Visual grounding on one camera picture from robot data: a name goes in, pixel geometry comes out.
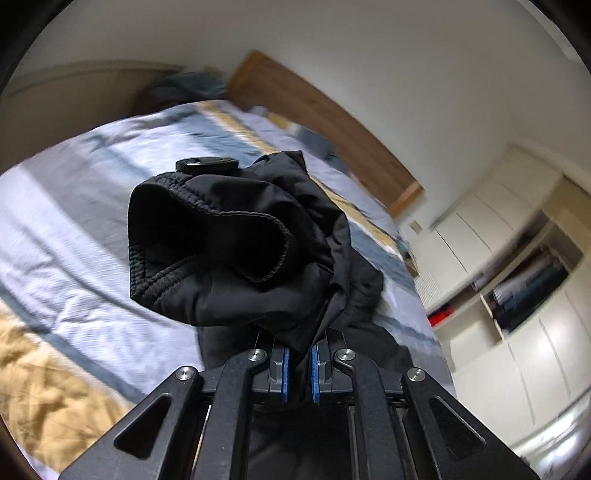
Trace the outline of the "white built-in wardrobe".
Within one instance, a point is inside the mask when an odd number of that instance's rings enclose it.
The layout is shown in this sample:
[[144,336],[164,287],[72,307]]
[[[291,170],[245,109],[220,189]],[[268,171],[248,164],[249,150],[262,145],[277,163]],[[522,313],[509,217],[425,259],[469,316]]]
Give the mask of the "white built-in wardrobe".
[[414,247],[459,400],[544,479],[590,454],[590,196],[513,147]]

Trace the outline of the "wooden headboard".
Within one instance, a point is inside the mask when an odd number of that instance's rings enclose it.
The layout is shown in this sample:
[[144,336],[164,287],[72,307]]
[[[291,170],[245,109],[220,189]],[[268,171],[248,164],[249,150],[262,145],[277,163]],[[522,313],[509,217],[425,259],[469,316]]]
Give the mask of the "wooden headboard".
[[424,198],[425,189],[401,161],[362,123],[263,52],[246,55],[226,86],[228,100],[242,110],[269,108],[328,139],[356,179],[399,218]]

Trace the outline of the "wall socket plate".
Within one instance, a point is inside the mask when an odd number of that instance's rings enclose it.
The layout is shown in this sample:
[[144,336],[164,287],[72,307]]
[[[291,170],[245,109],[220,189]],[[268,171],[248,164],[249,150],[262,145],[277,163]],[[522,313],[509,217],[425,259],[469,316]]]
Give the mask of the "wall socket plate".
[[412,221],[409,226],[416,234],[420,234],[423,231],[423,227],[416,220]]

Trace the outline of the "blue grey pillow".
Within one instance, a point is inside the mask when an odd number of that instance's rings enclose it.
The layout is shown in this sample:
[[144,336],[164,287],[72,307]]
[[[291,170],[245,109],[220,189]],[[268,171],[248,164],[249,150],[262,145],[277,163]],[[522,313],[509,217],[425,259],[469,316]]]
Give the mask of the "blue grey pillow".
[[318,133],[304,126],[297,126],[294,132],[294,138],[300,141],[310,151],[311,155],[318,157],[318,159],[327,163],[329,167],[345,175],[351,173],[349,167],[335,154],[335,147],[327,138],[318,135]]

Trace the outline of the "dark cloth beside bed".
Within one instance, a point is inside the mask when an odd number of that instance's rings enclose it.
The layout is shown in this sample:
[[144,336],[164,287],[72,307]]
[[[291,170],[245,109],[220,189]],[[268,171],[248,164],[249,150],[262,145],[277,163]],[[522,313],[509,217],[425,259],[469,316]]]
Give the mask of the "dark cloth beside bed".
[[148,84],[136,96],[132,113],[146,115],[186,103],[226,98],[222,78],[208,71],[180,72]]

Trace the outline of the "striped duvet cover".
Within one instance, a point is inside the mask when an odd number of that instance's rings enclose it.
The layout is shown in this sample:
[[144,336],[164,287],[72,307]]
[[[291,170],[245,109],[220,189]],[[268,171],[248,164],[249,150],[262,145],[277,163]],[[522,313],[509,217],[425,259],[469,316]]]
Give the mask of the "striped duvet cover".
[[[251,479],[256,343],[219,367],[197,328],[130,296],[128,206],[168,172],[231,174],[280,152],[346,214],[353,248],[383,273],[374,321],[412,362],[391,371],[346,347],[348,392],[317,405],[346,415],[347,479],[444,478],[449,461],[428,392],[452,375],[386,210],[272,122],[225,100],[176,106],[65,140],[1,177],[1,418],[44,479]],[[308,353],[311,392],[311,350]]]

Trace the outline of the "red box in wardrobe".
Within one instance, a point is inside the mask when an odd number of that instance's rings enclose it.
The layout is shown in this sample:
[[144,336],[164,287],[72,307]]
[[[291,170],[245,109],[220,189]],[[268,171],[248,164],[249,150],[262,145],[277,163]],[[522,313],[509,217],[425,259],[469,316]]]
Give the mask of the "red box in wardrobe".
[[428,316],[429,322],[433,328],[445,321],[448,317],[455,313],[455,309],[452,306],[446,308],[440,308]]

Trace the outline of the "black puffer jacket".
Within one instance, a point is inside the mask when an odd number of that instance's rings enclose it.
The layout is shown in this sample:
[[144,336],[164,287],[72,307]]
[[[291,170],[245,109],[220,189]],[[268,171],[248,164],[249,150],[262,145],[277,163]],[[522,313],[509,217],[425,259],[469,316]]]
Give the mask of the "black puffer jacket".
[[249,478],[349,478],[346,415],[311,402],[311,346],[336,333],[382,368],[412,359],[374,321],[383,273],[353,248],[301,153],[228,175],[154,176],[132,191],[127,221],[131,298],[197,328],[206,368],[256,341],[290,351],[290,402],[253,413]]

